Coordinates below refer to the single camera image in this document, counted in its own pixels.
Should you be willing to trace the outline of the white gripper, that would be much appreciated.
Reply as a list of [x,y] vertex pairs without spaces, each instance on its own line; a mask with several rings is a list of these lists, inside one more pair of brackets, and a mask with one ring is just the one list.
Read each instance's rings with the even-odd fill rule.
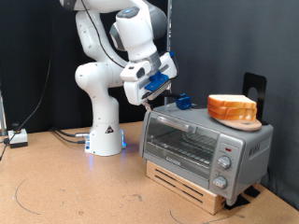
[[171,80],[178,75],[178,64],[173,51],[162,56],[152,57],[140,62],[129,62],[122,70],[123,87],[128,102],[143,105],[152,110],[149,100],[154,100],[162,92],[171,93]]

